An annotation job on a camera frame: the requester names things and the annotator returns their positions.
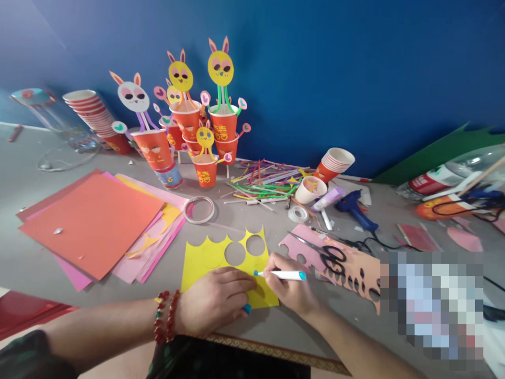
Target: pile of straws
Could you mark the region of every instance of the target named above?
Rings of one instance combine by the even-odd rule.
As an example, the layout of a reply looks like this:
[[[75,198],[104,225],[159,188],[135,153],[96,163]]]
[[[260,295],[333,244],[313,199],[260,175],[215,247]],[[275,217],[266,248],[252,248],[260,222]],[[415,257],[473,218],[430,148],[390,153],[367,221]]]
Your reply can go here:
[[[240,200],[226,201],[224,204],[247,203],[261,204],[284,201],[298,189],[302,179],[310,175],[310,167],[298,167],[280,164],[262,159],[261,161],[244,161],[240,163],[244,173],[227,183],[234,190],[222,197],[233,195]]]

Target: left hand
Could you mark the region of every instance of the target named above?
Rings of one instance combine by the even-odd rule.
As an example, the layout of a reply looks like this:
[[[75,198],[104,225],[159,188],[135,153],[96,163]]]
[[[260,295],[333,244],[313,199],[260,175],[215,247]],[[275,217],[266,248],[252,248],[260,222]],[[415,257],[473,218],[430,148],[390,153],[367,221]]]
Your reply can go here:
[[[249,301],[246,292],[256,288],[256,280],[234,267],[217,268],[198,279],[180,296],[175,332],[206,336],[239,317]]]

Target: glue stick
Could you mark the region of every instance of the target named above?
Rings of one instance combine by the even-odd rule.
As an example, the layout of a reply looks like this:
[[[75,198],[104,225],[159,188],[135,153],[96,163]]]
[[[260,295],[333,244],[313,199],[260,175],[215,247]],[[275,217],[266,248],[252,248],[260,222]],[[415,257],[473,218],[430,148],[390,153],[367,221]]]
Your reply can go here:
[[[322,197],[316,204],[314,204],[310,209],[314,212],[321,212],[321,209],[326,208],[328,205],[339,200],[342,196],[345,196],[346,192],[340,188],[335,187],[330,192]]]

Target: pixelated area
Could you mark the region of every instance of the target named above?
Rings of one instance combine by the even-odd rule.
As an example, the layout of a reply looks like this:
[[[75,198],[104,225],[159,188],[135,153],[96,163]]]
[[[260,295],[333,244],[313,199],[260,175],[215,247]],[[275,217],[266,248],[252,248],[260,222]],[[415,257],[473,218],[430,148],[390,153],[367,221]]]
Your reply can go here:
[[[483,254],[384,252],[381,307],[398,333],[452,371],[483,369]]]

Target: bracelet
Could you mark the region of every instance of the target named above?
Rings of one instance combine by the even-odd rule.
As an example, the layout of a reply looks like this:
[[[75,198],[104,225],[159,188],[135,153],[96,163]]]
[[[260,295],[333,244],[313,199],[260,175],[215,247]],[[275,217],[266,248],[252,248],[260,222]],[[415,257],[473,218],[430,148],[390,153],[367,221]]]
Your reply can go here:
[[[160,292],[158,297],[155,299],[158,303],[158,310],[156,311],[156,320],[154,321],[154,340],[158,345],[162,344],[165,340],[165,332],[162,328],[163,321],[161,317],[163,316],[163,309],[165,308],[165,301],[170,295],[169,291]]]
[[[177,308],[177,299],[179,298],[179,290],[176,290],[174,296],[172,296],[172,301],[170,303],[170,308],[168,311],[167,320],[167,343],[174,339],[174,315],[175,309]]]

